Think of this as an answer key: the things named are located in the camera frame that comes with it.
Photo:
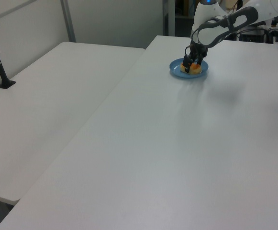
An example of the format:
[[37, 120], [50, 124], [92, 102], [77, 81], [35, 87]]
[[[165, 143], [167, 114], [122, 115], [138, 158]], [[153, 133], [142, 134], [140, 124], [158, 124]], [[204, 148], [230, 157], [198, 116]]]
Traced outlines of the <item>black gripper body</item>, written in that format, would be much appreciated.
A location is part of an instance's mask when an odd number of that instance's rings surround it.
[[185, 55], [192, 60], [203, 60], [208, 53], [208, 49], [201, 44], [191, 43], [185, 48]]

